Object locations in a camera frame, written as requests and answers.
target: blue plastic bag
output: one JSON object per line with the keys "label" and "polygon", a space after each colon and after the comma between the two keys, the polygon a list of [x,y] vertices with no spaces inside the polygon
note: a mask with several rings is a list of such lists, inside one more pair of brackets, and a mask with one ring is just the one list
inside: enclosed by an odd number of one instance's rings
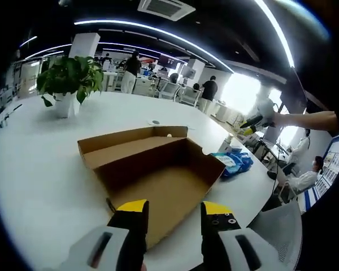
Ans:
{"label": "blue plastic bag", "polygon": [[245,152],[218,152],[212,155],[226,165],[222,177],[232,177],[241,172],[246,172],[254,163]]}

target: white shirt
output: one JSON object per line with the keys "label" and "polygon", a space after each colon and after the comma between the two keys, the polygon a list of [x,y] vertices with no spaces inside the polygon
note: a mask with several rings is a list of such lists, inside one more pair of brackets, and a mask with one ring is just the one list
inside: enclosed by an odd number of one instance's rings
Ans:
{"label": "white shirt", "polygon": [[314,185],[317,179],[318,179],[317,172],[308,171],[298,178],[296,177],[289,178],[288,182],[289,182],[289,185],[292,187],[292,189],[302,191]]}
{"label": "white shirt", "polygon": [[309,137],[300,139],[298,146],[293,150],[290,155],[289,163],[296,163],[308,150],[310,139]]}

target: potted plant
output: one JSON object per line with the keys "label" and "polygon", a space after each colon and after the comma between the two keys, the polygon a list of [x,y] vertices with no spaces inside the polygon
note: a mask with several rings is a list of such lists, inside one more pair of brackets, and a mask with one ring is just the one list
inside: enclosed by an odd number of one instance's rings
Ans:
{"label": "potted plant", "polygon": [[63,57],[39,75],[37,88],[46,107],[53,104],[44,94],[54,98],[59,117],[70,117],[91,92],[101,91],[102,81],[102,67],[92,57]]}

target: box flap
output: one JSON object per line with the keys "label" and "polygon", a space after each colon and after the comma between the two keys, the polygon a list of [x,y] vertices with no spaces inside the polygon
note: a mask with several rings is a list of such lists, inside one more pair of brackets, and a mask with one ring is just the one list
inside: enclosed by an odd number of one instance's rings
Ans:
{"label": "box flap", "polygon": [[136,141],[130,141],[123,144],[102,148],[83,154],[85,164],[90,169],[97,169],[113,161],[126,158],[140,152],[156,148],[174,141],[181,140],[179,137],[149,137]]}
{"label": "box flap", "polygon": [[187,131],[188,128],[184,126],[152,126],[82,139],[78,141],[78,147],[83,156],[92,151],[149,137],[166,137],[169,134],[172,137],[187,137]]}

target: white flower pot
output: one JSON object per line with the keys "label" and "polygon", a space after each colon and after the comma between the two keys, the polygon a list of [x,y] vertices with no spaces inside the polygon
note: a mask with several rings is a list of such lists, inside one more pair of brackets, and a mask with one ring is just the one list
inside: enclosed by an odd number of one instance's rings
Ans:
{"label": "white flower pot", "polygon": [[80,103],[76,98],[77,93],[56,94],[55,112],[60,118],[73,117],[79,112]]}

